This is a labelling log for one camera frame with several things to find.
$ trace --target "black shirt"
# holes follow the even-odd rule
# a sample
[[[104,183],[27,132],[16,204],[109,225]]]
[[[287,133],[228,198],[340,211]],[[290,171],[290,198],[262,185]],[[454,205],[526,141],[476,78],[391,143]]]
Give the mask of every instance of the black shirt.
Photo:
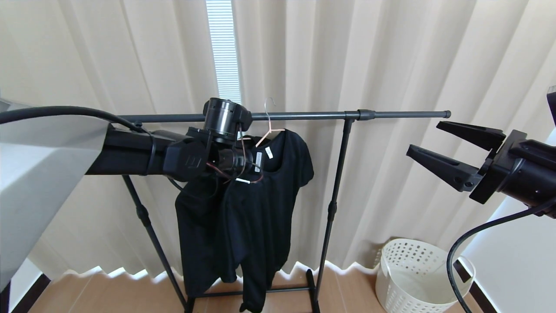
[[[220,180],[216,190],[214,179],[196,179],[176,199],[176,212],[187,294],[203,293],[217,277],[234,282],[241,264],[244,303],[240,311],[257,313],[274,274],[287,260],[295,199],[299,188],[313,178],[313,169],[307,145],[289,130],[249,150],[254,159],[262,153],[262,181],[222,185]],[[259,175],[251,169],[242,178],[254,181]]]

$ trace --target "curtain fold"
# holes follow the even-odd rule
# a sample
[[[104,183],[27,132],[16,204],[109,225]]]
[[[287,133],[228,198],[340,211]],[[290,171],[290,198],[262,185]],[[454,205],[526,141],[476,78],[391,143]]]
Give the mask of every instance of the curtain fold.
[[[554,129],[556,2],[232,0],[241,103],[262,112],[451,110],[451,121]],[[33,105],[116,114],[199,113],[218,95],[206,3],[0,2],[0,94]],[[327,259],[373,267],[392,237],[448,249],[503,199],[480,205],[405,156],[409,144],[482,164],[485,151],[438,119],[355,122]],[[185,132],[191,124],[148,125]],[[318,266],[342,121],[284,121],[307,142],[315,178],[294,211],[286,272]],[[265,123],[249,133],[260,135]],[[133,177],[172,266],[181,272],[174,200],[164,177]],[[29,256],[50,278],[101,266],[163,271],[121,177],[84,177]]]

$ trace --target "pink hanger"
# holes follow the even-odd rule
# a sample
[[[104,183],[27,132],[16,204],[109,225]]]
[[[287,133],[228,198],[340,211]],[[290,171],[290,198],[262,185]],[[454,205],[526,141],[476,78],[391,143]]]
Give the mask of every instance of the pink hanger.
[[[266,98],[266,100],[265,100],[265,113],[266,113],[266,117],[269,118],[269,130],[268,130],[268,131],[266,132],[266,134],[261,138],[261,140],[259,140],[259,142],[255,145],[256,147],[258,147],[258,146],[262,143],[262,141],[265,140],[265,138],[266,138],[268,135],[270,135],[271,132],[273,132],[273,131],[284,131],[284,130],[285,130],[285,129],[282,129],[282,128],[281,128],[281,129],[272,129],[272,125],[270,124],[270,115],[269,115],[268,110],[266,109],[266,101],[267,101],[268,99],[272,100],[272,104],[274,104],[274,106],[276,106],[276,103],[274,103],[274,99],[272,99],[272,98],[270,98],[270,97]]]

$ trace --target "clothing tag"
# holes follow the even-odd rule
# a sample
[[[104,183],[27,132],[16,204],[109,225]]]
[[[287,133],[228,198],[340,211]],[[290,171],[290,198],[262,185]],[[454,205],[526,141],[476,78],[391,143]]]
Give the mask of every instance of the clothing tag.
[[[251,183],[250,181],[245,180],[245,179],[241,179],[241,178],[236,178],[236,180],[237,180],[238,182],[242,182],[242,183],[246,183],[246,184],[250,184],[250,183]]]
[[[266,154],[269,156],[269,159],[272,159],[274,156],[272,155],[272,151],[270,151],[270,147],[265,148]]]
[[[255,172],[261,172],[261,159],[262,159],[262,152],[257,152],[257,158],[255,159]]]
[[[247,134],[246,131],[238,131],[237,132],[237,139],[240,140],[241,137],[245,137],[245,134]]]

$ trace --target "white plastic basket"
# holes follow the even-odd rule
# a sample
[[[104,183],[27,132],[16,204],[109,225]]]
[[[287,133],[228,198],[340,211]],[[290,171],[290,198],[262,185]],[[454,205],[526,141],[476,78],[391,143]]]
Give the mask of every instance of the white plastic basket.
[[[457,302],[446,272],[448,253],[411,239],[394,239],[382,249],[376,278],[376,296],[388,313],[444,312]],[[465,283],[454,270],[458,289],[465,296],[475,267],[464,257],[460,262],[471,270]]]

